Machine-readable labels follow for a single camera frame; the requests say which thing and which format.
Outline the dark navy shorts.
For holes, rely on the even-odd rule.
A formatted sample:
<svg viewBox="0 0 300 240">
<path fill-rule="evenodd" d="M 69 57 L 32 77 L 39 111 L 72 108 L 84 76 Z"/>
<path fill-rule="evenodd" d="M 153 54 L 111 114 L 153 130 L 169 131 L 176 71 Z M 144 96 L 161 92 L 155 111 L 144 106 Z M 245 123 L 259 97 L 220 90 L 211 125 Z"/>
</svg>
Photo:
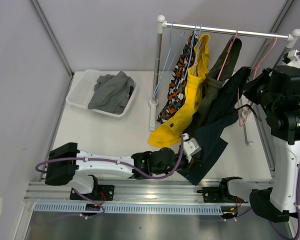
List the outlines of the dark navy shorts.
<svg viewBox="0 0 300 240">
<path fill-rule="evenodd" d="M 192 185 L 196 186 L 216 164 L 228 142 L 221 138 L 223 130 L 239 119 L 235 105 L 242 96 L 243 86 L 251 74 L 251 68 L 241 67 L 219 90 L 212 101 L 206 120 L 195 129 L 193 137 L 201 151 L 193 156 L 190 166 L 178 171 Z"/>
</svg>

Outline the pink wire hanger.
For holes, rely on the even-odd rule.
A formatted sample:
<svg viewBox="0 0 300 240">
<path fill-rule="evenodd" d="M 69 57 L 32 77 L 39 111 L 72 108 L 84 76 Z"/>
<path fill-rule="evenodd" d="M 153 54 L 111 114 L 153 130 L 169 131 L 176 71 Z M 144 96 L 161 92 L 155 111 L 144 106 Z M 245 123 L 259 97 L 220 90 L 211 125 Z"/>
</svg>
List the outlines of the pink wire hanger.
<svg viewBox="0 0 300 240">
<path fill-rule="evenodd" d="M 228 49 L 227 49 L 226 56 L 225 56 L 225 58 L 224 58 L 224 61 L 223 61 L 223 63 L 222 63 L 222 66 L 221 66 L 221 68 L 220 68 L 220 71 L 219 71 L 218 76 L 217 76 L 217 79 L 216 79 L 217 81 L 220 80 L 220 77 L 221 77 L 221 75 L 222 75 L 223 69 L 224 69 L 225 64 L 226 64 L 226 62 L 227 62 L 227 59 L 228 59 L 228 57 L 229 57 L 229 54 L 230 54 L 231 49 L 232 49 L 232 47 L 233 47 L 233 44 L 234 44 L 234 42 L 235 42 L 235 40 L 236 40 L 236 38 L 237 38 L 237 36 L 238 36 L 238 32 L 239 32 L 239 28 L 236 29 L 236 32 L 235 32 L 235 34 L 234 34 L 234 36 L 233 36 L 233 39 L 232 39 L 231 43 L 229 44 L 229 47 L 228 47 Z"/>
<path fill-rule="evenodd" d="M 265 53 L 263 54 L 263 56 L 260 58 L 260 60 L 257 62 L 257 64 L 252 67 L 251 69 L 253 70 L 253 76 L 252 79 L 254 80 L 256 78 L 256 75 L 258 73 L 258 70 L 261 66 L 261 64 L 263 63 L 263 61 L 266 59 L 266 57 L 269 55 L 269 53 L 272 51 L 272 49 L 275 47 L 276 43 L 277 43 L 278 38 L 274 37 L 271 40 L 269 40 L 266 44 L 265 44 Z M 240 127 L 243 127 L 246 122 L 247 122 L 248 116 L 246 115 L 244 117 L 244 119 L 241 119 L 241 112 L 238 112 L 238 125 Z"/>
</svg>

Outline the olive green shorts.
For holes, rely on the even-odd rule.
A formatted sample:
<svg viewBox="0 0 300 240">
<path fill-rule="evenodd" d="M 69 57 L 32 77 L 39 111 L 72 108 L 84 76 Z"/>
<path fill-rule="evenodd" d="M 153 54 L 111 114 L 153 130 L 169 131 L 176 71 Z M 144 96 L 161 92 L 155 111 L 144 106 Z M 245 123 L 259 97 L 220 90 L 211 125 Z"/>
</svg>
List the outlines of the olive green shorts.
<svg viewBox="0 0 300 240">
<path fill-rule="evenodd" d="M 228 47 L 232 40 L 233 37 L 229 39 L 222 53 L 214 63 L 213 67 L 205 75 L 206 78 L 203 82 L 202 87 L 202 100 L 200 101 L 197 112 L 193 115 L 192 122 L 185 130 L 185 132 L 188 134 L 192 134 L 206 121 L 213 101 L 217 98 L 218 93 L 224 85 L 225 81 L 228 80 L 234 72 L 242 48 L 242 41 L 238 37 L 235 39 L 220 79 L 219 81 L 217 80 L 219 71 L 224 62 Z"/>
</svg>

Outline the grey shorts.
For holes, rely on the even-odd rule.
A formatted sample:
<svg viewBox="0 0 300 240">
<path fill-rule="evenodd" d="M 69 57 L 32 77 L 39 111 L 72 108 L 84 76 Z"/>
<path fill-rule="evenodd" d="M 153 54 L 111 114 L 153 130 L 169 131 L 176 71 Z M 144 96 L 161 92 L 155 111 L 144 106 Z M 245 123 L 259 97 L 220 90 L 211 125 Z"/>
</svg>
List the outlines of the grey shorts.
<svg viewBox="0 0 300 240">
<path fill-rule="evenodd" d="M 125 110 L 134 89 L 134 80 L 123 71 L 116 75 L 101 75 L 96 80 L 94 94 L 87 108 L 120 115 Z"/>
</svg>

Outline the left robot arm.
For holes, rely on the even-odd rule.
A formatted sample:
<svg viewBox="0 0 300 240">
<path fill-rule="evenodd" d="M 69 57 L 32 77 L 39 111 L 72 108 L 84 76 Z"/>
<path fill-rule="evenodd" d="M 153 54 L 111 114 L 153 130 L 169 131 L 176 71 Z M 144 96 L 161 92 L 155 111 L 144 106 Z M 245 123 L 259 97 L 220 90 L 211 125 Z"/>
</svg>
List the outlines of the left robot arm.
<svg viewBox="0 0 300 240">
<path fill-rule="evenodd" d="M 77 143 L 68 142 L 50 151 L 44 182 L 49 186 L 70 186 L 93 200 L 99 193 L 99 177 L 162 180 L 189 168 L 200 150 L 197 143 L 188 140 L 180 145 L 178 153 L 164 147 L 128 156 L 105 156 L 79 150 Z"/>
</svg>

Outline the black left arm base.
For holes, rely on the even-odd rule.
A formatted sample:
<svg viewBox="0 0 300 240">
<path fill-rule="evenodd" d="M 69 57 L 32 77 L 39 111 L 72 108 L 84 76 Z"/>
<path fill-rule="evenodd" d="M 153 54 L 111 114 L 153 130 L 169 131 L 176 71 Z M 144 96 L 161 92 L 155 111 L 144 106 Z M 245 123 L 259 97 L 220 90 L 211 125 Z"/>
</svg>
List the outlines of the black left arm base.
<svg viewBox="0 0 300 240">
<path fill-rule="evenodd" d="M 92 193 L 87 193 L 87 194 L 82 193 L 83 196 L 89 198 L 90 200 L 101 201 L 101 202 L 113 201 L 114 194 L 115 194 L 115 186 L 104 185 L 104 184 L 98 185 L 97 189 Z M 73 188 L 71 189 L 69 199 L 77 200 L 77 201 L 84 200 L 84 198 L 78 195 Z"/>
</svg>

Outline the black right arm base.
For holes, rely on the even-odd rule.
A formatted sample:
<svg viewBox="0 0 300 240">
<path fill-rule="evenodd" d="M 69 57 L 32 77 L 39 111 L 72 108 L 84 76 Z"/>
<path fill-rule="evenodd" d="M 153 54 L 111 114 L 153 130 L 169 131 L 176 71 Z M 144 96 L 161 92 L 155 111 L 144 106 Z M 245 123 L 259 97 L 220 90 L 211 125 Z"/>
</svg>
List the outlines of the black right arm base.
<svg viewBox="0 0 300 240">
<path fill-rule="evenodd" d="M 226 187 L 206 186 L 196 192 L 202 195 L 205 203 L 247 203 L 247 201 L 244 201 L 242 198 L 231 195 Z"/>
</svg>

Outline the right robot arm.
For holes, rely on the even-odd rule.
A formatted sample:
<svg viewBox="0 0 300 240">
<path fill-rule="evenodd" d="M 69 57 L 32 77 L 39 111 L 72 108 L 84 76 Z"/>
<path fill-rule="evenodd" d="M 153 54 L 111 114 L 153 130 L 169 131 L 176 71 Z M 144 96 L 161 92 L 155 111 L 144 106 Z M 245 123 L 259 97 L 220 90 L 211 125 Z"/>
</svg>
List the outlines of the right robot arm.
<svg viewBox="0 0 300 240">
<path fill-rule="evenodd" d="M 278 65 L 267 68 L 244 87 L 244 96 L 260 105 L 273 137 L 274 183 L 260 189 L 242 178 L 230 178 L 218 189 L 224 202 L 238 197 L 253 212 L 270 222 L 300 221 L 300 68 Z"/>
</svg>

